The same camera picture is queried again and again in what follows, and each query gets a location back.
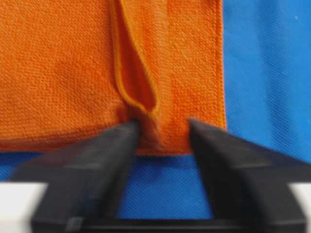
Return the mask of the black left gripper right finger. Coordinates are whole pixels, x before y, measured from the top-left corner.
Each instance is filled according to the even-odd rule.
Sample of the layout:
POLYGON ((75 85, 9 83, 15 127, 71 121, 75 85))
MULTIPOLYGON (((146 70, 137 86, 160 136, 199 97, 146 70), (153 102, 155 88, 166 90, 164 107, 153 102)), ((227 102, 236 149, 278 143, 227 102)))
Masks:
POLYGON ((311 166, 191 119, 194 152, 216 218, 249 233, 311 230, 311 166))

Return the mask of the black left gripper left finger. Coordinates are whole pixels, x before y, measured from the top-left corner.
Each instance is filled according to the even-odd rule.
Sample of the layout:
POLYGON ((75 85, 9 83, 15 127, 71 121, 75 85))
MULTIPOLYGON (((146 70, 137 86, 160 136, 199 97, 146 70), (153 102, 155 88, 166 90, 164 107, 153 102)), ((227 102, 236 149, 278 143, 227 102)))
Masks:
POLYGON ((40 189, 26 225, 32 233, 78 233, 85 220, 112 217, 139 141, 136 121, 44 153, 14 173, 40 189))

